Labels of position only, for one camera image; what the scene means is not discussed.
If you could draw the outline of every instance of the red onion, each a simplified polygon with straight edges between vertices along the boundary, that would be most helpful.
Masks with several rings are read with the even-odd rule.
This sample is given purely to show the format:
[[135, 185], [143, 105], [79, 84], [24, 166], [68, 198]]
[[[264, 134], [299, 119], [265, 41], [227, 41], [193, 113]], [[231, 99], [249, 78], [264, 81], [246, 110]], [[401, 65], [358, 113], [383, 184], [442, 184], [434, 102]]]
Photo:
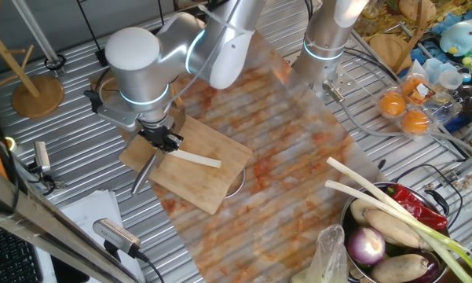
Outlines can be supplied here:
[[361, 227], [347, 241], [347, 252], [357, 263], [371, 265], [384, 256], [386, 242], [373, 228]]

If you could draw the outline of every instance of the plastic sheet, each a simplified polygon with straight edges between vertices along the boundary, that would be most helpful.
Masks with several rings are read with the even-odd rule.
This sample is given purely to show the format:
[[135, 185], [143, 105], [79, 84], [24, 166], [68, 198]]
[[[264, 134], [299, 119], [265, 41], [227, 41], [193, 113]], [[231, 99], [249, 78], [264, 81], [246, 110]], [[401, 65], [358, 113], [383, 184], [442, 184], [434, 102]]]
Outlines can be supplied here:
[[311, 266], [295, 275], [291, 283], [347, 282], [347, 272], [344, 229], [335, 224], [321, 231]]

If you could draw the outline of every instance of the blue toy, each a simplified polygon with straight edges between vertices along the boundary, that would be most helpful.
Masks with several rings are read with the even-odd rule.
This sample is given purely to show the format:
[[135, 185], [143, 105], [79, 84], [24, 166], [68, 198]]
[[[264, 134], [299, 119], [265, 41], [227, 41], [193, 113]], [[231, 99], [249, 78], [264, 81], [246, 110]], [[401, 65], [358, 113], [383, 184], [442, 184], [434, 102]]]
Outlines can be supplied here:
[[472, 25], [464, 22], [452, 25], [441, 36], [440, 48], [454, 57], [466, 54], [472, 48]]

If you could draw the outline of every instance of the keyboard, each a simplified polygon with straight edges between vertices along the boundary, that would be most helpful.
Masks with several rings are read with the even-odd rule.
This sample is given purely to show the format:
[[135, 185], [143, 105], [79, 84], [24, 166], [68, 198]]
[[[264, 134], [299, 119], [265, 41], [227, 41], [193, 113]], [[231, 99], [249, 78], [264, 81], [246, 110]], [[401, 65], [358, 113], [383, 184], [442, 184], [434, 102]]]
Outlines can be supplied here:
[[40, 283], [33, 246], [0, 228], [0, 283]]

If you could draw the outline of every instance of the wooden stand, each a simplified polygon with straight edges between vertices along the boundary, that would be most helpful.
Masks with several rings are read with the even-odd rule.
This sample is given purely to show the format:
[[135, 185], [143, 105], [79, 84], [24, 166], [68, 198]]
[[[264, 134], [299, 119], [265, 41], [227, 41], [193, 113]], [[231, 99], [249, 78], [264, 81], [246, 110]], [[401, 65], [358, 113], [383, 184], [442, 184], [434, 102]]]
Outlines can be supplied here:
[[[31, 55], [33, 46], [26, 50], [8, 50], [0, 40], [0, 56], [13, 70], [13, 75], [0, 82], [0, 86], [18, 77], [21, 84], [14, 90], [12, 105], [19, 115], [29, 118], [40, 118], [52, 111], [63, 101], [64, 91], [61, 83], [52, 76], [42, 75], [28, 78], [24, 72], [24, 67]], [[14, 59], [14, 53], [26, 53], [23, 64], [19, 64]]]
[[34, 119], [56, 110], [64, 98], [60, 81], [52, 76], [39, 75], [31, 77], [31, 82], [38, 90], [37, 97], [31, 95], [23, 83], [13, 92], [12, 105], [17, 114]]
[[417, 6], [417, 29], [408, 43], [396, 35], [377, 35], [370, 40], [370, 47], [393, 72], [399, 74], [405, 68], [412, 66], [410, 51], [426, 31], [426, 18], [423, 17], [425, 14], [427, 14], [425, 0], [420, 0]]
[[[426, 21], [430, 21], [437, 15], [437, 8], [431, 0], [423, 0], [423, 4], [427, 8], [426, 13], [423, 13], [423, 17]], [[400, 8], [400, 12], [405, 17], [417, 21], [417, 16], [419, 15], [419, 0], [400, 0], [398, 2], [398, 8]]]

